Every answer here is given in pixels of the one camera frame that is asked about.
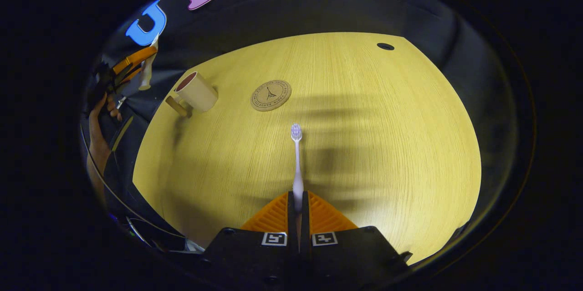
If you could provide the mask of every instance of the orange gripper pad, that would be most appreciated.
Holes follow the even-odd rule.
[[[310,198],[310,235],[358,228],[324,199],[310,191],[308,191],[308,195]]]
[[[243,224],[241,229],[287,233],[287,192],[271,200],[261,208],[257,214]]]

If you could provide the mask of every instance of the round cork coaster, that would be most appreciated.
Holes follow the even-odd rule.
[[[277,109],[292,95],[292,87],[286,81],[269,81],[262,84],[251,96],[251,106],[257,111]]]

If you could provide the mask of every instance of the eiffel tower logo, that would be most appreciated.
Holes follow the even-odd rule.
[[[272,92],[269,90],[269,87],[267,87],[267,92],[268,92],[268,94],[267,94],[267,99],[268,99],[268,100],[269,100],[269,98],[270,98],[270,97],[275,97],[275,96],[277,96],[277,95],[273,94],[273,93],[272,93]]]

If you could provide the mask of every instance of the toothbrush head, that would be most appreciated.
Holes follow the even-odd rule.
[[[302,128],[297,123],[294,123],[291,126],[291,132],[292,132],[291,139],[293,139],[294,141],[297,142],[302,139]]]

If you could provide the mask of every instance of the black fabric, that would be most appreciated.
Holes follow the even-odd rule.
[[[481,191],[472,221],[496,199],[514,162],[517,117],[508,73],[494,51],[454,11],[437,0],[212,0],[189,11],[189,0],[160,0],[167,25],[159,38],[152,88],[138,92],[138,78],[122,94],[142,123],[123,138],[117,152],[119,179],[135,190],[131,177],[147,123],[183,72],[221,54],[259,42],[315,32],[356,31],[403,36],[450,81],[472,120],[481,150]],[[139,46],[125,30],[129,17],[106,45],[103,58],[115,63]],[[139,192],[124,200],[149,208]]]

